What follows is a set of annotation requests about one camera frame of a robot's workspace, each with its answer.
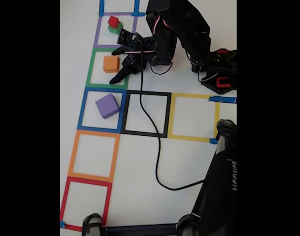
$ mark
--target red square outline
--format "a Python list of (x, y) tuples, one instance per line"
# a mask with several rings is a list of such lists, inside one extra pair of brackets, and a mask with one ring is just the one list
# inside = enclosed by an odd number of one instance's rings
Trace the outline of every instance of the red square outline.
[[(67, 196), (68, 196), (68, 192), (69, 192), (70, 182), (88, 183), (88, 184), (94, 184), (94, 185), (107, 187), (107, 194), (106, 194), (106, 200), (105, 200), (105, 206), (104, 206), (104, 212), (103, 212), (103, 218), (102, 218), (102, 224), (106, 225), (107, 214), (109, 211), (109, 200), (110, 200), (112, 183), (103, 182), (103, 181), (99, 181), (99, 180), (92, 180), (92, 179), (75, 178), (75, 177), (67, 177), (66, 187), (65, 187), (64, 194), (63, 194), (60, 216), (59, 216), (60, 220), (63, 220), (63, 215), (65, 213), (65, 207), (66, 207), (66, 203), (67, 203)], [(82, 231), (82, 227), (74, 226), (74, 225), (67, 225), (67, 224), (66, 224), (65, 229), (75, 230), (75, 231), (79, 231), (79, 232)]]

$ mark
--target orange cube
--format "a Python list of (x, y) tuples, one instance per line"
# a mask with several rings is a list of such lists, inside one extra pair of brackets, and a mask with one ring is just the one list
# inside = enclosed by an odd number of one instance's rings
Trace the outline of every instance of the orange cube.
[(118, 56), (105, 56), (103, 70), (106, 73), (118, 72), (119, 71), (120, 59)]

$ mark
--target green square outline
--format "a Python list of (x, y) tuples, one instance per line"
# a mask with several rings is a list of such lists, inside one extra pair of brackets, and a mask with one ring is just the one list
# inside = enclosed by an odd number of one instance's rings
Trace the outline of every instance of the green square outline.
[(89, 67), (89, 72), (87, 74), (87, 79), (85, 86), (86, 87), (91, 87), (91, 88), (111, 88), (111, 89), (128, 89), (128, 80), (129, 76), (125, 78), (124, 85), (105, 85), (105, 84), (92, 84), (91, 83), (91, 76), (92, 76), (92, 70), (93, 70), (93, 64), (95, 60), (95, 54), (97, 52), (113, 52), (116, 50), (115, 48), (93, 48), (92, 50), (92, 55), (91, 55), (91, 61), (90, 61), (90, 67)]

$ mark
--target black square outline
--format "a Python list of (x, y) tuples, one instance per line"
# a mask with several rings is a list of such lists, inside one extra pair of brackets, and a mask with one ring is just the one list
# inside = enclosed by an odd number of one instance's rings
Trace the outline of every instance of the black square outline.
[[(140, 91), (137, 91), (137, 90), (127, 90), (126, 102), (125, 102), (125, 108), (124, 108), (124, 117), (123, 117), (123, 120), (122, 120), (120, 133), (121, 134), (133, 134), (133, 135), (157, 137), (158, 135), (156, 133), (126, 130), (126, 121), (127, 121), (128, 107), (129, 107), (130, 95), (131, 94), (140, 94)], [(170, 113), (170, 103), (171, 103), (171, 92), (142, 91), (142, 95), (166, 96), (167, 97), (166, 113), (165, 113), (165, 123), (164, 123), (164, 132), (162, 134), (160, 134), (161, 138), (167, 138), (168, 123), (169, 123), (169, 113)]]

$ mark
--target green block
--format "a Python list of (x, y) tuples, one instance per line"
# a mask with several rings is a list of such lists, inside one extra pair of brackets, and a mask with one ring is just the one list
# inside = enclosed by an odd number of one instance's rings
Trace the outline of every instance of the green block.
[(119, 32), (121, 31), (122, 28), (123, 28), (123, 26), (122, 26), (122, 23), (120, 22), (116, 29), (109, 26), (109, 31), (111, 33), (119, 34)]

